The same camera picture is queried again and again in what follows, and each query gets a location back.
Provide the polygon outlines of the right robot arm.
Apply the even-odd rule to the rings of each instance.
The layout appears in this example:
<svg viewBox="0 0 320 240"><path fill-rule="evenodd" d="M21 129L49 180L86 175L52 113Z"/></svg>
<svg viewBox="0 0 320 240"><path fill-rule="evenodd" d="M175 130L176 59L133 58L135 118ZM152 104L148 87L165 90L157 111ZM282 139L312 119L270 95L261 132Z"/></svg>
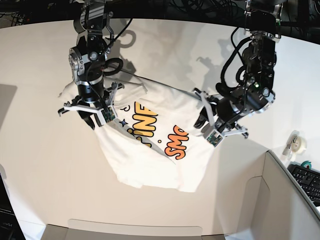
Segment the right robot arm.
<svg viewBox="0 0 320 240"><path fill-rule="evenodd" d="M107 4L106 0L84 1L80 17L73 23L78 39L69 49L68 61L78 94L58 110L59 115L77 112L92 130L118 117L114 98L124 87L117 81L109 88L104 86L104 78L119 73L124 65L122 59L108 57L117 37L110 26L114 13Z"/></svg>

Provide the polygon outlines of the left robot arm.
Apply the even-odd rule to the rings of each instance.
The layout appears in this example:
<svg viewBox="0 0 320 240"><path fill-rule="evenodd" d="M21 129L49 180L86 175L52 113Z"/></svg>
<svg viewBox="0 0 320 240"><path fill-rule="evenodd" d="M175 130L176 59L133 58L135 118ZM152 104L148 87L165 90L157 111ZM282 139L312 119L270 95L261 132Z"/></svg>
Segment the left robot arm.
<svg viewBox="0 0 320 240"><path fill-rule="evenodd" d="M276 43L280 40L282 0L248 0L244 29L250 35L235 46L215 85L216 95L195 88L193 92L204 107L194 127L204 128L203 136L212 145L225 137L243 135L248 129L239 125L243 117L265 112L275 101L274 67Z"/></svg>

